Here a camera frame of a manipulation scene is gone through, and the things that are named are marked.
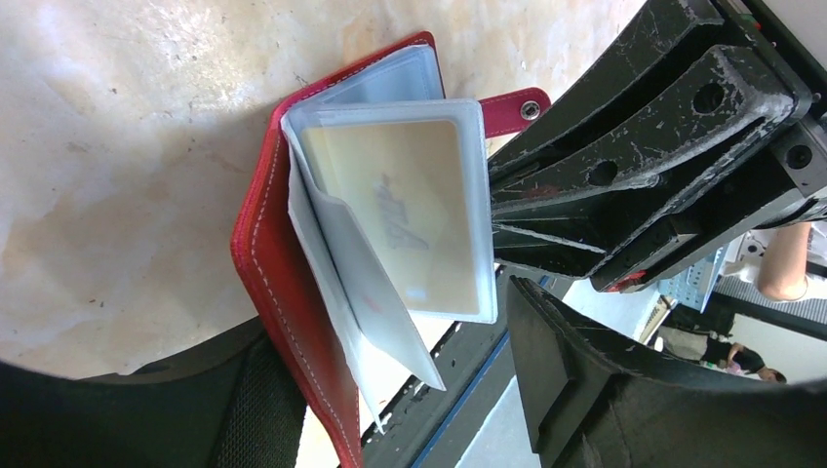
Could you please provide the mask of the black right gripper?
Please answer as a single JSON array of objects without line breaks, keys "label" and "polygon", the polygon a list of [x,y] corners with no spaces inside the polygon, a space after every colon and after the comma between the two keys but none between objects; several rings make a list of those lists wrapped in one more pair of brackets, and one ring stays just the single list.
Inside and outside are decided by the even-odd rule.
[{"label": "black right gripper", "polygon": [[648,1],[489,171],[497,223],[657,185],[660,210],[704,193],[593,274],[599,292],[636,293],[750,229],[824,217],[826,4]]}]

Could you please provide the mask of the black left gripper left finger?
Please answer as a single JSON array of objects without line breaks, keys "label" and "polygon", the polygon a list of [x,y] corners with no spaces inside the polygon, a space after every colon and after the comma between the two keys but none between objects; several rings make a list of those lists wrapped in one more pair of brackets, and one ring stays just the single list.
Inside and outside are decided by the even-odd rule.
[{"label": "black left gripper left finger", "polygon": [[252,319],[128,375],[1,367],[5,467],[292,467],[306,402]]}]

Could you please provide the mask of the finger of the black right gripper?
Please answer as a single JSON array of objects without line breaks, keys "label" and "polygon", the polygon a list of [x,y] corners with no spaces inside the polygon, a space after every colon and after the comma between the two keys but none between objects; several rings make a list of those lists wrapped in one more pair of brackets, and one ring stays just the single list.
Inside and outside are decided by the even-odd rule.
[{"label": "finger of the black right gripper", "polygon": [[493,226],[495,257],[583,279],[643,275],[701,234],[693,219],[657,219],[641,227],[629,219],[519,220]]}]

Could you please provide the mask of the red card holder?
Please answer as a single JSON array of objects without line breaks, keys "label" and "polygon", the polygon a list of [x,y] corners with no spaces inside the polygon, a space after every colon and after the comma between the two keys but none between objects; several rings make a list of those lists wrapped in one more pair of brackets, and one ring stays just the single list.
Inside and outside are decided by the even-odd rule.
[{"label": "red card holder", "polygon": [[235,268],[264,328],[344,467],[361,467],[357,386],[288,217],[288,144],[280,119],[314,97],[412,46],[434,50],[421,31],[287,96],[272,112],[252,183],[230,241]]}]

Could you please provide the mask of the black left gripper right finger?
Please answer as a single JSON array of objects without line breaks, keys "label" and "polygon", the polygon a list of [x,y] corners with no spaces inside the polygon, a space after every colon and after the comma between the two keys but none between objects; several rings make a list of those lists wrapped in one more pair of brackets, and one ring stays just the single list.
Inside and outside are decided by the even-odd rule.
[{"label": "black left gripper right finger", "polygon": [[585,317],[528,278],[505,315],[544,467],[822,467],[826,384],[708,370]]}]

